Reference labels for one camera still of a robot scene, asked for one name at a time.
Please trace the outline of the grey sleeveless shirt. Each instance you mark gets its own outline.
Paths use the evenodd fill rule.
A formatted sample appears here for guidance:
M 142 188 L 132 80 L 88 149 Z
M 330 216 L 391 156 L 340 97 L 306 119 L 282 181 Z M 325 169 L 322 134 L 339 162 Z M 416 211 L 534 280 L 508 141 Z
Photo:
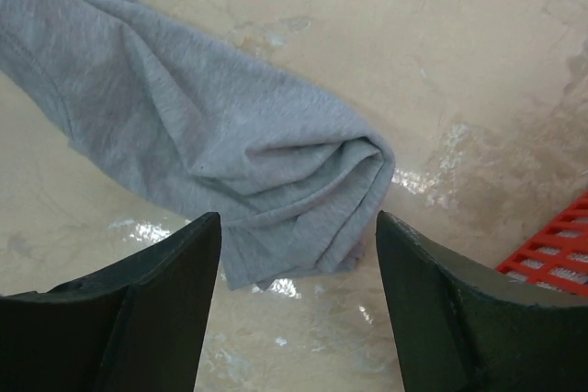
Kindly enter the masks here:
M 136 0 L 1 0 L 1 69 L 121 186 L 218 213 L 231 289 L 353 269 L 394 173 L 335 95 Z

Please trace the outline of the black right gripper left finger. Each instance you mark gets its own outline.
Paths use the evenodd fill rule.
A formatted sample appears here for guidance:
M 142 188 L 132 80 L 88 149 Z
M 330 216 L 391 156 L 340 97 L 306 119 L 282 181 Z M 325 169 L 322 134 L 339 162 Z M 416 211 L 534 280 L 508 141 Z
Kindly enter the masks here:
M 190 391 L 221 254 L 208 213 L 41 293 L 1 299 L 4 391 Z

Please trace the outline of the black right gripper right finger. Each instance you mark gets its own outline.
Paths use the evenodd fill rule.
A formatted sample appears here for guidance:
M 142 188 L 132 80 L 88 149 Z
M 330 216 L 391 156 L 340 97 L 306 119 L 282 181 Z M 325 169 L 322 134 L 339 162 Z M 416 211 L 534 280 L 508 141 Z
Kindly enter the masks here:
M 385 211 L 376 247 L 405 390 L 586 390 L 586 298 L 516 281 Z

